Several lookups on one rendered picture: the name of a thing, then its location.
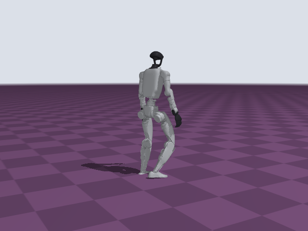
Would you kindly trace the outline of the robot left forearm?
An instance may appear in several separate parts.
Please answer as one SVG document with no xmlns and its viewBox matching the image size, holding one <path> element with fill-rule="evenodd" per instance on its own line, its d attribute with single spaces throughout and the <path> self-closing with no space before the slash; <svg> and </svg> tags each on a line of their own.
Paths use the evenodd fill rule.
<svg viewBox="0 0 308 231">
<path fill-rule="evenodd" d="M 141 108 L 143 108 L 144 105 L 146 105 L 145 97 L 142 95 L 139 95 L 139 100 L 140 100 L 140 106 Z"/>
</svg>

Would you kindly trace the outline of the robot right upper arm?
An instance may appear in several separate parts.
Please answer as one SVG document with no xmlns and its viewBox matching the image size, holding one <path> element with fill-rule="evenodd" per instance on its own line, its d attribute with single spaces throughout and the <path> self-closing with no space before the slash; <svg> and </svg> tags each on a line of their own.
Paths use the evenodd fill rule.
<svg viewBox="0 0 308 231">
<path fill-rule="evenodd" d="M 168 71 L 160 70 L 160 76 L 163 78 L 165 95 L 170 96 L 170 73 Z"/>
</svg>

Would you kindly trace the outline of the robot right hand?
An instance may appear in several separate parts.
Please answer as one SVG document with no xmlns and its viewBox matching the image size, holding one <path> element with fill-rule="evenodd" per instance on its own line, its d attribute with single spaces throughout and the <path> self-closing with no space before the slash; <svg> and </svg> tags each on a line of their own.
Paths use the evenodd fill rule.
<svg viewBox="0 0 308 231">
<path fill-rule="evenodd" d="M 174 110 L 172 110 L 172 114 L 175 116 L 175 121 L 176 121 L 175 127 L 179 127 L 182 124 L 182 122 L 181 122 L 182 119 L 181 119 L 180 115 L 178 114 L 178 112 L 175 113 Z"/>
</svg>

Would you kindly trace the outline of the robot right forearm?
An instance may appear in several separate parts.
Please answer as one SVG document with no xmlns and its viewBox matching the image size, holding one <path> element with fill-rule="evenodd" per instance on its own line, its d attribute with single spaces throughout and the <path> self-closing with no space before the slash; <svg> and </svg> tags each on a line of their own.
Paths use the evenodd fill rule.
<svg viewBox="0 0 308 231">
<path fill-rule="evenodd" d="M 171 111 L 174 110 L 175 113 L 177 113 L 178 109 L 176 108 L 176 104 L 175 104 L 175 101 L 174 101 L 174 95 L 173 95 L 173 90 L 172 89 L 170 89 L 170 97 L 168 97 L 167 100 L 169 102 Z"/>
</svg>

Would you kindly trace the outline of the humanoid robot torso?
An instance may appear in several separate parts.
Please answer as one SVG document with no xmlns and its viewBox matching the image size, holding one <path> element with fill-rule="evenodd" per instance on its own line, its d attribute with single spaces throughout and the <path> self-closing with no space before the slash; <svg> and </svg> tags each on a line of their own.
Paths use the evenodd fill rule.
<svg viewBox="0 0 308 231">
<path fill-rule="evenodd" d="M 158 99 L 162 92 L 164 82 L 160 76 L 160 68 L 146 69 L 143 73 L 142 92 L 144 97 L 149 98 L 147 105 L 143 107 L 143 115 L 148 118 L 154 118 L 153 113 L 158 110 L 156 100 L 153 99 Z"/>
</svg>

